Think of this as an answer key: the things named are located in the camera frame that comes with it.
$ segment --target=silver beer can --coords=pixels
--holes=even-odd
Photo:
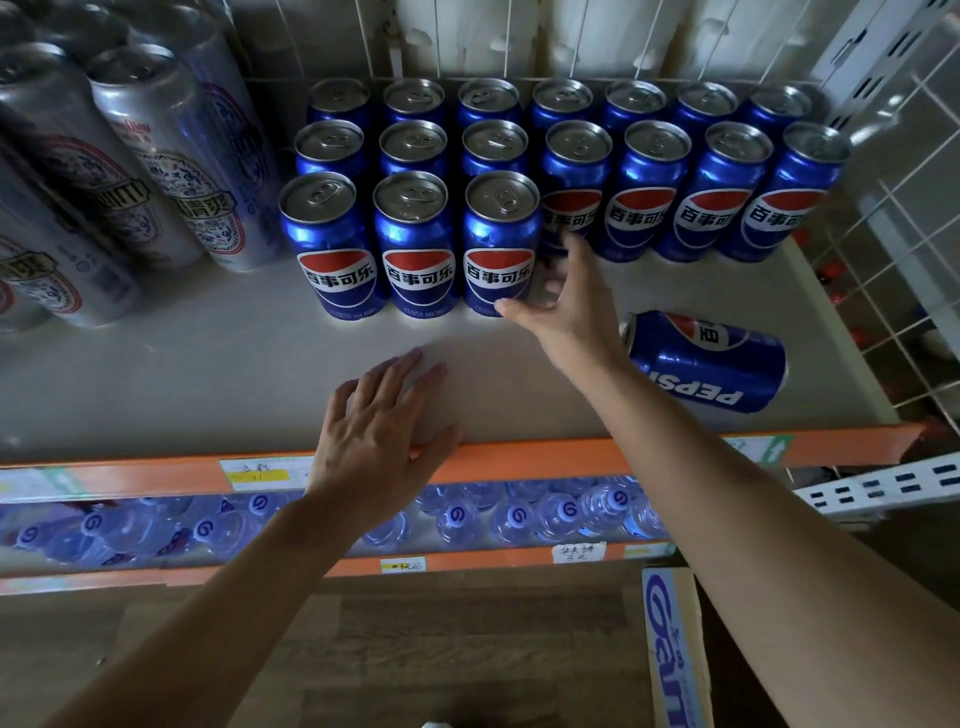
[[[110,235],[160,271],[203,256],[197,240],[93,104],[79,66],[48,43],[0,49],[0,123],[80,190]]]
[[[194,78],[170,50],[107,51],[87,75],[100,112],[177,204],[213,259],[251,271],[282,250],[276,201],[265,205]]]
[[[0,152],[0,281],[77,327],[109,324],[139,298],[130,272],[84,232],[82,221]]]
[[[276,208],[281,184],[274,150],[267,142],[243,74],[217,21],[184,5],[148,5],[128,18],[130,43],[169,48],[178,61],[193,71],[233,151],[240,157],[244,173],[256,186],[260,202]]]

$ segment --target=tsingtao beer can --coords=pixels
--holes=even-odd
[[[177,270],[203,256],[176,207],[94,106],[84,72],[57,46],[0,49],[0,123],[152,268]]]
[[[214,260],[250,271],[280,253],[276,202],[264,203],[197,80],[171,51],[156,45],[108,51],[87,74],[101,113]]]

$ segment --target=left hand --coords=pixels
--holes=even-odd
[[[413,500],[463,437],[461,425],[449,425],[418,457],[410,456],[417,418],[446,376],[446,365],[435,364],[401,396],[422,357],[412,349],[381,362],[337,387],[327,403],[306,499],[337,508],[357,538]]]

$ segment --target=hand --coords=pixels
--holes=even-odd
[[[327,403],[305,499],[322,499],[343,513],[355,538],[413,500],[463,437],[460,425],[449,425],[410,457],[417,417],[446,376],[446,365],[435,364],[401,396],[403,380],[422,356],[412,349],[381,362],[337,387]]]
[[[562,238],[567,258],[545,284],[559,298],[545,307],[517,299],[500,299],[495,306],[505,319],[536,335],[553,365],[576,384],[598,366],[629,364],[629,359],[613,295],[589,243],[569,231]]]

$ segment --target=blue soda can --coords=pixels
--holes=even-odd
[[[295,177],[280,191],[280,225],[307,282],[341,321],[372,316],[390,298],[356,187],[336,172]]]
[[[464,273],[467,305],[499,316],[498,299],[525,299],[540,242],[540,193],[517,172],[485,172],[467,185]]]
[[[387,124],[398,121],[421,119],[444,125],[446,108],[444,88],[436,81],[427,79],[400,79],[383,92],[387,108]]]
[[[380,172],[429,172],[443,179],[449,166],[446,132],[431,121],[411,119],[391,124],[380,135]]]
[[[603,227],[593,241],[593,250],[614,263],[646,252],[686,177],[690,155],[690,137],[667,121],[637,121],[624,139],[625,154],[607,185]]]
[[[739,102],[736,95],[722,84],[697,81],[683,86],[669,121],[690,135],[694,152],[704,148],[704,133],[717,122],[733,116]]]
[[[527,132],[502,119],[478,121],[464,132],[460,167],[467,179],[484,172],[503,170],[527,173]]]
[[[429,172],[391,175],[373,191],[373,226],[394,304],[435,319],[457,304],[457,243],[446,185]]]
[[[675,313],[631,314],[627,353],[674,397],[733,412],[759,412],[787,378],[786,351],[776,336]]]
[[[303,127],[294,137],[297,174],[336,172],[358,185],[370,172],[364,151],[364,134],[356,124],[323,119]]]
[[[667,260],[689,263],[707,254],[754,194],[774,146],[759,129],[722,121],[706,134],[707,149],[669,213],[670,227],[656,245]]]
[[[600,126],[619,143],[620,135],[631,124],[660,115],[666,106],[666,94],[646,81],[614,81],[607,86]]]
[[[783,148],[783,131],[810,113],[813,104],[798,88],[769,84],[755,88],[736,112],[736,120],[760,129],[777,149]]]
[[[773,173],[733,221],[718,253],[743,263],[769,257],[836,183],[852,154],[843,134],[806,121],[787,127],[783,143]]]
[[[588,121],[563,121],[547,132],[540,164],[542,254],[566,255],[560,228],[583,234],[593,224],[612,150],[610,135]]]
[[[488,119],[504,119],[519,123],[520,92],[503,79],[467,81],[457,91],[457,125],[461,130],[470,124]]]
[[[356,79],[323,79],[310,88],[307,97],[306,121],[341,119],[356,124],[370,135],[377,119],[370,100],[370,89]]]

